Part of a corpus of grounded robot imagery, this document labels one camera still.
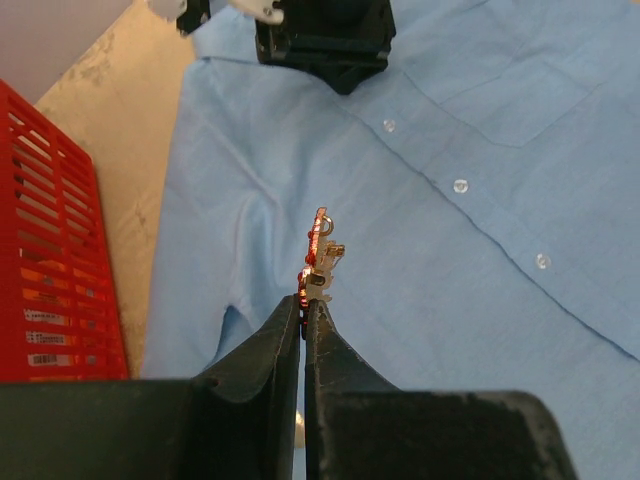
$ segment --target shirt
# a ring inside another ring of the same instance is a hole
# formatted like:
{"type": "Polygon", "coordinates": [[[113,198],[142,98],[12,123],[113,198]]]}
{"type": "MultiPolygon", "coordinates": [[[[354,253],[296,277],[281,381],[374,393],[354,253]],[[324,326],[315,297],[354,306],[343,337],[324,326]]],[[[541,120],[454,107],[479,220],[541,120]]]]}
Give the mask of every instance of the shirt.
{"type": "Polygon", "coordinates": [[[144,376],[190,376],[297,287],[315,211],[346,245],[345,339],[404,389],[517,389],[583,480],[640,475],[640,5],[398,0],[350,96],[196,34],[156,247],[144,376]]]}

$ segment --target white robot part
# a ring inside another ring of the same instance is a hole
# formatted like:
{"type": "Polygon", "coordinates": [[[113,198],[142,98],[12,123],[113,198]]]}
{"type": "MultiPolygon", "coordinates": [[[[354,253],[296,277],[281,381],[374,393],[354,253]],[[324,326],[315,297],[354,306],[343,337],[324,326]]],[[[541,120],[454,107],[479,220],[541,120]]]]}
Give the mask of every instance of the white robot part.
{"type": "Polygon", "coordinates": [[[187,11],[187,0],[146,0],[149,9],[169,21],[174,21],[187,11]]]}
{"type": "Polygon", "coordinates": [[[284,12],[273,8],[273,0],[229,0],[229,5],[268,25],[284,21],[284,12]]]}
{"type": "MultiPolygon", "coordinates": [[[[153,13],[169,21],[178,19],[187,11],[187,0],[146,0],[146,2],[153,13]]],[[[215,5],[212,8],[212,15],[224,6],[224,3],[219,0],[213,3],[215,5]]],[[[262,23],[280,25],[284,21],[284,12],[273,8],[273,0],[229,0],[228,3],[262,23]]]]}

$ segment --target shirt collar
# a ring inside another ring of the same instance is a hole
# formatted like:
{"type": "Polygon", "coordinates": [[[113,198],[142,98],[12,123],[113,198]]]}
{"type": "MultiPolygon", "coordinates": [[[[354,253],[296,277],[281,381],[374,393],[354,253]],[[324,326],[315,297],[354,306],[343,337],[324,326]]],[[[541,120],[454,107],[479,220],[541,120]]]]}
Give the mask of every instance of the shirt collar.
{"type": "Polygon", "coordinates": [[[227,6],[193,34],[196,57],[257,64],[255,30],[252,17],[227,6]]]}

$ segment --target white button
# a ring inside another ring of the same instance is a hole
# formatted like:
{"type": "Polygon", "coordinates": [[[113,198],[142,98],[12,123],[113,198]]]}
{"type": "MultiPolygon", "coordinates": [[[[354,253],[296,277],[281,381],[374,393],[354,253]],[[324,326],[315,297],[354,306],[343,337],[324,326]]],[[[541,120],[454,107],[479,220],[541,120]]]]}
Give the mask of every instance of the white button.
{"type": "Polygon", "coordinates": [[[551,266],[551,259],[549,255],[545,255],[544,253],[539,253],[536,256],[536,265],[540,270],[546,270],[551,266]]]}
{"type": "Polygon", "coordinates": [[[467,193],[469,191],[469,182],[463,179],[453,182],[453,191],[456,193],[467,193]]]}
{"type": "Polygon", "coordinates": [[[396,129],[396,122],[390,119],[382,122],[382,125],[384,126],[384,129],[389,133],[393,133],[396,129]]]}

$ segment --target beige floor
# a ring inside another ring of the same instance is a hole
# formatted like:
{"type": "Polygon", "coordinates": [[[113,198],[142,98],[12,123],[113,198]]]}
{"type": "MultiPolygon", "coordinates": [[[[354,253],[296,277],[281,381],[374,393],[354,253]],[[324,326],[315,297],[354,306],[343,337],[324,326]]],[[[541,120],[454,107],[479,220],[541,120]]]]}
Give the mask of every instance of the beige floor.
{"type": "Polygon", "coordinates": [[[36,105],[93,157],[134,376],[169,142],[192,60],[191,42],[135,0],[36,105]]]}

